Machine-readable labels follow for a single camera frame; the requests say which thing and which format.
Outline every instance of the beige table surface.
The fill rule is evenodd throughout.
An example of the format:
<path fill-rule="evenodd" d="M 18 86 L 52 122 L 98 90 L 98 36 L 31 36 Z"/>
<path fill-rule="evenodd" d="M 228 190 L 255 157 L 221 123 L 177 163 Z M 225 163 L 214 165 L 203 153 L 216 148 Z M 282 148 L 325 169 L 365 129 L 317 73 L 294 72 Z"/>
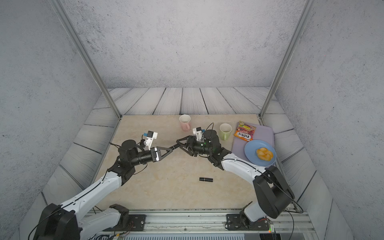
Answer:
<path fill-rule="evenodd" d="M 191 115 L 192 127 L 205 129 L 214 122 L 214 130 L 219 132 L 222 123 L 229 123 L 231 138 L 220 140 L 228 150 L 232 149 L 239 120 L 258 123 L 255 114 Z M 152 147 L 170 147 L 176 144 L 176 139 L 193 134 L 192 129 L 189 132 L 180 129 L 179 115 L 131 115 L 123 116 L 112 143 L 120 145 L 128 139 L 139 142 L 141 134 L 148 130 L 158 133 Z M 117 148 L 110 146 L 96 179 L 113 165 L 118 155 Z M 135 168 L 139 172 L 144 166 Z M 199 177 L 210 177 L 214 181 L 201 182 Z M 247 181 L 214 167 L 206 158 L 191 157 L 178 148 L 162 161 L 148 163 L 144 171 L 132 176 L 97 206 L 102 209 L 112 204 L 128 209 L 231 209 L 256 200 L 255 190 Z"/>

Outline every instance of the aluminum frame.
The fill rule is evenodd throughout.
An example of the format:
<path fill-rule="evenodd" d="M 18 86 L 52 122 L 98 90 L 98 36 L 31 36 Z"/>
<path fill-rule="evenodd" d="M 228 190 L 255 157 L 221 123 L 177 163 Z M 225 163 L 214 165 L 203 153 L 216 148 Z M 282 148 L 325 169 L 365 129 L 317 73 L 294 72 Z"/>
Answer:
<path fill-rule="evenodd" d="M 299 18 L 299 22 L 296 25 L 296 28 L 293 32 L 293 35 L 291 37 L 291 41 L 287 47 L 287 50 L 285 51 L 283 60 L 281 61 L 280 67 L 277 70 L 276 76 L 271 84 L 270 90 L 268 92 L 268 95 L 265 99 L 265 102 L 263 104 L 262 110 L 259 114 L 260 118 L 263 119 L 264 114 L 266 113 L 269 103 L 272 101 L 273 96 L 275 95 L 275 92 L 277 88 L 279 87 L 279 84 L 281 82 L 281 79 L 284 75 L 284 72 L 289 64 L 289 61 L 293 55 L 293 52 L 295 51 L 295 47 L 297 45 L 297 42 L 299 41 L 301 34 L 303 33 L 303 30 L 305 28 L 305 25 L 307 24 L 307 21 L 311 15 L 311 12 L 313 10 L 314 0 L 307 0 L 305 3 L 304 9 L 301 13 L 301 16 Z"/>
<path fill-rule="evenodd" d="M 238 214 L 241 209 L 192 209 L 192 210 L 130 210 L 129 214 L 145 214 L 146 220 L 142 232 L 135 234 L 161 233 L 270 233 L 269 231 L 228 231 L 224 225 L 227 214 Z M 94 215 L 90 211 L 86 217 Z M 307 212 L 292 213 L 296 233 L 315 233 Z M 282 212 L 276 219 L 270 219 L 276 233 L 292 232 L 292 217 Z"/>
<path fill-rule="evenodd" d="M 91 72 L 93 79 L 99 86 L 101 92 L 105 96 L 105 99 L 107 100 L 108 104 L 111 106 L 113 112 L 115 115 L 121 119 L 122 115 L 117 108 L 115 102 L 113 101 L 111 95 L 109 94 L 109 91 L 107 87 L 105 86 L 104 82 L 101 79 L 100 74 L 97 72 L 96 67 L 94 66 L 91 58 L 89 57 L 87 51 L 85 50 L 85 47 L 83 46 L 79 36 L 77 35 L 75 29 L 73 28 L 73 25 L 71 21 L 68 18 L 68 15 L 66 14 L 63 5 L 61 4 L 60 0 L 50 0 L 51 6 L 56 12 L 60 22 L 62 23 L 65 31 L 68 33 L 69 37 L 71 38 L 72 42 L 76 46 L 77 51 L 79 52 L 81 58 L 83 59 L 85 65 L 87 66 L 88 70 Z"/>

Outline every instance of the blue plate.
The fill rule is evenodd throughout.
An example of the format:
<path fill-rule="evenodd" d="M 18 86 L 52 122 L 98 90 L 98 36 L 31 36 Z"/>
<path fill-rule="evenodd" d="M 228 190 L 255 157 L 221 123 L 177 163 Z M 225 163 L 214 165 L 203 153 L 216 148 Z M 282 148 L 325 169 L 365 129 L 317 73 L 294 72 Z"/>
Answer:
<path fill-rule="evenodd" d="M 256 150 L 262 147 L 267 148 L 269 151 L 273 153 L 273 158 L 270 161 L 264 161 L 257 157 Z M 276 151 L 274 150 L 274 148 L 268 143 L 261 140 L 252 140 L 248 142 L 245 145 L 244 152 L 248 160 L 257 166 L 269 167 L 276 160 Z"/>

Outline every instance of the concrete wall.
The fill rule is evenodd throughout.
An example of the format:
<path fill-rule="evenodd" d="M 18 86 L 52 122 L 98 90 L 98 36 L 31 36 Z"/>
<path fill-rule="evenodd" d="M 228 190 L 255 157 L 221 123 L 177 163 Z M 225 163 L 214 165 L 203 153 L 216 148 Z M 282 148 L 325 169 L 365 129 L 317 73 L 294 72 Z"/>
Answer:
<path fill-rule="evenodd" d="M 357 239 L 384 235 L 384 1 L 318 1 L 277 91 Z"/>
<path fill-rule="evenodd" d="M 305 0 L 62 0 L 109 88 L 269 86 Z"/>
<path fill-rule="evenodd" d="M 0 33 L 0 239 L 8 239 L 100 90 L 47 0 L 2 1 Z"/>

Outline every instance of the gray wooden floor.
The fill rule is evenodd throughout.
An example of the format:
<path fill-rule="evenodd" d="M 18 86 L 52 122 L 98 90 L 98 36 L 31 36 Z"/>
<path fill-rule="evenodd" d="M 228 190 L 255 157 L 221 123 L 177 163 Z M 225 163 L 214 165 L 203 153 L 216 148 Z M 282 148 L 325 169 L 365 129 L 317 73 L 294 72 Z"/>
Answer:
<path fill-rule="evenodd" d="M 265 87 L 109 89 L 120 112 L 127 115 L 258 114 L 268 91 Z M 263 120 L 274 130 L 277 155 L 296 200 L 311 218 L 318 239 L 334 239 L 334 236 L 352 239 L 340 210 L 275 97 Z M 117 122 L 101 95 L 72 146 L 20 225 L 14 236 L 20 238 L 14 239 L 27 238 L 47 204 L 60 204 L 91 184 Z"/>

